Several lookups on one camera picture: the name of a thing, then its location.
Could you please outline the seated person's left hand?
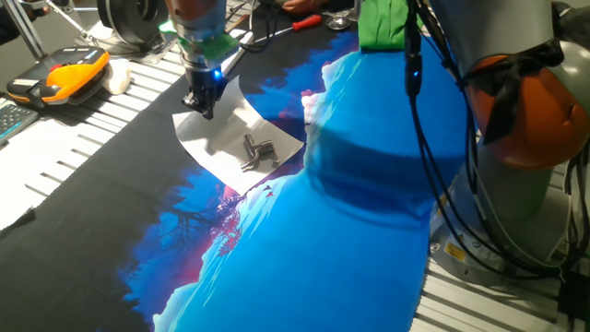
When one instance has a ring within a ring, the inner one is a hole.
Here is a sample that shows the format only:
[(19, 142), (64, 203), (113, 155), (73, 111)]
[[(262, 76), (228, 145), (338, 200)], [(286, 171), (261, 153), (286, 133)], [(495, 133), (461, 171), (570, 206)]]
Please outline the seated person's left hand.
[(327, 4), (329, 0), (288, 0), (282, 9), (290, 14), (306, 14)]

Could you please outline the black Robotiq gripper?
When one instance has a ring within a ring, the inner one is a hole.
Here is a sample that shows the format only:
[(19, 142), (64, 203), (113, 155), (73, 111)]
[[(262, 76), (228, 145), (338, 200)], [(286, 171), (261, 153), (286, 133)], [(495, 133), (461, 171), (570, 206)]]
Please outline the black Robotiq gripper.
[(228, 83), (221, 67), (187, 68), (185, 76), (189, 90), (181, 100), (182, 105), (193, 111), (201, 112), (204, 118), (212, 120), (215, 104)]

